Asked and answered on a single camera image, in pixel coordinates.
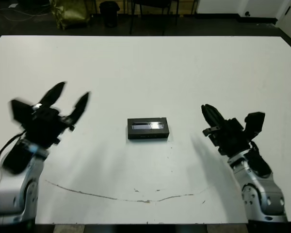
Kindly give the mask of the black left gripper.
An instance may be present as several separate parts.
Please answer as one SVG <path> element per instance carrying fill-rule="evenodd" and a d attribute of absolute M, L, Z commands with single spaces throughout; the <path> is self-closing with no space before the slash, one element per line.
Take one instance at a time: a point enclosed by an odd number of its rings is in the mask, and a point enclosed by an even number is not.
<path fill-rule="evenodd" d="M 66 82 L 59 82 L 46 92 L 39 102 L 39 108 L 36 110 L 32 119 L 25 124 L 24 139 L 48 149 L 53 144 L 59 144 L 58 136 L 66 128 L 74 129 L 74 126 L 84 113 L 90 92 L 82 95 L 74 106 L 74 110 L 69 116 L 61 116 L 57 109 L 49 108 L 60 97 Z"/>

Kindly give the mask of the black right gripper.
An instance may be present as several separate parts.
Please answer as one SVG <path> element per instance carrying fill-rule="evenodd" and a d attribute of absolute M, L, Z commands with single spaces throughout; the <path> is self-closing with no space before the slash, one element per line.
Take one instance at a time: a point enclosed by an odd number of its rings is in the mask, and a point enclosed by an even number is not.
<path fill-rule="evenodd" d="M 221 113 L 212 105 L 201 106 L 202 114 L 209 124 L 203 130 L 221 155 L 234 156 L 250 149 L 250 141 L 254 138 L 251 128 L 244 128 L 236 118 L 224 119 Z"/>

